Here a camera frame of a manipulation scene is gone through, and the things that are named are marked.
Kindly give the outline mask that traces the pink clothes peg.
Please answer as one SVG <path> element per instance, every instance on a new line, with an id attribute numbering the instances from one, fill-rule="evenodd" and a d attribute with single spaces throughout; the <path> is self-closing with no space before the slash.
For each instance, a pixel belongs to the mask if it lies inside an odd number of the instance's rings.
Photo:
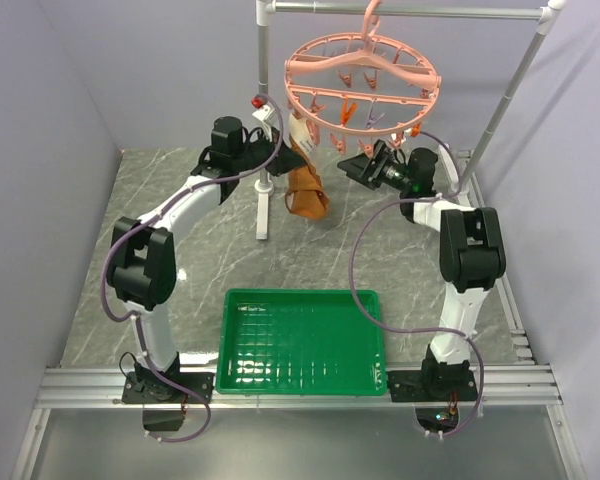
<path id="1" fill-rule="evenodd" d="M 317 147 L 320 144 L 320 128 L 318 125 L 307 121 L 306 124 L 306 130 L 308 132 L 309 135 L 309 139 L 311 141 L 311 145 L 313 147 Z"/>

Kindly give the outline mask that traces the orange underwear with cream waistband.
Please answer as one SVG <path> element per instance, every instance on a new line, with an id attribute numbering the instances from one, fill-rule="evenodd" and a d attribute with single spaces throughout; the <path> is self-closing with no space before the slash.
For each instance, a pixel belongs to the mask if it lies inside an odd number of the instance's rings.
<path id="1" fill-rule="evenodd" d="M 320 220 L 327 214 L 330 200 L 312 160 L 317 144 L 307 121 L 296 112 L 289 114 L 289 141 L 293 153 L 300 156 L 302 164 L 288 174 L 285 205 L 289 213 L 309 220 Z"/>

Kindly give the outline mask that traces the pink round clip hanger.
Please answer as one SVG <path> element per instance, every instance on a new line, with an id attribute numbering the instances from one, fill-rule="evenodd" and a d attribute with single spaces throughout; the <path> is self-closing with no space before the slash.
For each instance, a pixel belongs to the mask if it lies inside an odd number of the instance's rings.
<path id="1" fill-rule="evenodd" d="M 284 86 L 290 113 L 320 128 L 339 154 L 354 139 L 366 155 L 373 143 L 399 146 L 418 134 L 432 112 L 442 77 L 431 61 L 413 47 L 378 33 L 379 1 L 367 4 L 357 32 L 329 34 L 300 46 L 286 60 Z M 346 127 L 340 125 L 343 99 L 357 103 Z M 369 109 L 384 117 L 365 128 Z"/>

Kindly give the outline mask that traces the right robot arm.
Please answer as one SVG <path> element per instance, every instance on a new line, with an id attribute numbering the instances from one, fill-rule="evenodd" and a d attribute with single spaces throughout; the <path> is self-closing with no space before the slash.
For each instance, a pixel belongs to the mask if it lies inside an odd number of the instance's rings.
<path id="1" fill-rule="evenodd" d="M 456 386 L 455 374 L 469 368 L 482 304 L 506 270 L 506 254 L 497 210 L 463 206 L 436 191 L 439 156 L 418 147 L 405 156 L 378 140 L 371 154 L 338 162 L 346 176 L 371 190 L 382 185 L 399 192 L 396 204 L 409 222 L 439 234 L 438 265 L 445 282 L 439 326 L 423 328 L 433 335 L 422 362 L 421 388 L 440 400 Z"/>

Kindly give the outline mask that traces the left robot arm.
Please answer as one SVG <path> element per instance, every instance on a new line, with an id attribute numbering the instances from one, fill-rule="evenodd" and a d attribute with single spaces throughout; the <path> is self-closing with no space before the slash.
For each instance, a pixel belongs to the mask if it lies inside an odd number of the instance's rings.
<path id="1" fill-rule="evenodd" d="M 113 321 L 134 326 L 143 367 L 155 368 L 146 390 L 158 401 L 175 399 L 181 376 L 170 368 L 178 359 L 166 306 L 177 281 L 176 247 L 193 227 L 232 195 L 241 179 L 259 171 L 287 173 L 300 158 L 287 147 L 281 116 L 270 106 L 258 108 L 256 128 L 247 130 L 233 116 L 215 120 L 211 143 L 201 153 L 185 183 L 150 212 L 116 221 L 105 260 L 102 288 L 112 288 L 126 312 Z"/>

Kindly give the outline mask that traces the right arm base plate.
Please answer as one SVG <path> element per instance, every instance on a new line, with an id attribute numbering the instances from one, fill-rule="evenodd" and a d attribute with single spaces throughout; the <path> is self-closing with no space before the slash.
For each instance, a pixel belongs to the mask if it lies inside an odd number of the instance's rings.
<path id="1" fill-rule="evenodd" d="M 469 364 L 391 370 L 387 384 L 393 403 L 416 404 L 427 434 L 449 435 L 481 412 L 478 383 Z"/>

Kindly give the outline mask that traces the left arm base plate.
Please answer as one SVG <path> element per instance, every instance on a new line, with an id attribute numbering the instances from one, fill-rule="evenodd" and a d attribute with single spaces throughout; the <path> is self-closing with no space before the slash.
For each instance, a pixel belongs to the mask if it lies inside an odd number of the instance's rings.
<path id="1" fill-rule="evenodd" d="M 205 401 L 212 397 L 214 374 L 210 372 L 177 372 L 172 381 L 195 392 Z M 127 374 L 121 403 L 142 406 L 143 427 L 149 432 L 177 432 L 184 424 L 185 405 L 201 404 L 177 388 L 159 380 L 150 370 L 138 367 Z"/>

